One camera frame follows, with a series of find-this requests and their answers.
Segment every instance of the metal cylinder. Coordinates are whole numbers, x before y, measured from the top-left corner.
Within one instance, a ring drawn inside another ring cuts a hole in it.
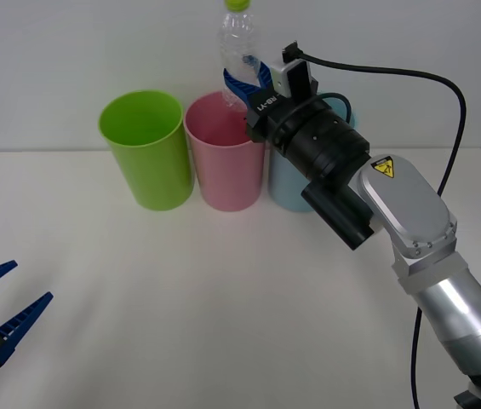
[[[413,297],[459,369],[481,377],[481,285],[469,269]]]

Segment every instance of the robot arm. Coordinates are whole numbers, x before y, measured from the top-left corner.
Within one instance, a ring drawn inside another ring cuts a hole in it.
[[[261,63],[261,88],[224,77],[248,106],[252,141],[268,142],[310,181],[302,197],[351,249],[373,234],[371,221],[386,229],[399,283],[472,380],[456,402],[481,407],[481,286],[455,251],[457,220],[444,201],[406,159],[370,157],[369,143],[316,95],[306,61],[284,53],[270,69]]]

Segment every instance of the cup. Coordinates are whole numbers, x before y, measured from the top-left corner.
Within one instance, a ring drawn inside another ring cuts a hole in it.
[[[221,92],[207,94],[186,113],[201,194],[217,210],[250,207],[261,194],[265,144],[246,135],[246,112],[228,108]]]
[[[333,111],[342,119],[346,119],[346,107],[336,98],[326,98]],[[355,126],[352,115],[350,125]],[[301,197],[301,192],[308,184],[308,180],[286,158],[271,150],[268,168],[268,193],[274,202],[291,211],[313,211],[313,208]]]
[[[123,95],[104,109],[99,127],[138,204],[170,210],[189,198],[193,178],[183,109],[172,95]]]

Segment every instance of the silver robot arm segment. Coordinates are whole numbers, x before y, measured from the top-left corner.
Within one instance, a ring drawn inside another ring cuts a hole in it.
[[[460,371],[477,385],[472,392],[481,399],[481,285],[455,251],[454,215],[414,165],[399,156],[372,158],[349,187],[389,233],[399,283]]]

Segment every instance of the pink cup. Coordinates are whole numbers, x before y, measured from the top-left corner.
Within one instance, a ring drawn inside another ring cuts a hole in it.
[[[226,107],[221,92],[187,109],[185,127],[203,198],[217,210],[250,207],[261,194],[265,144],[246,135],[246,112]]]

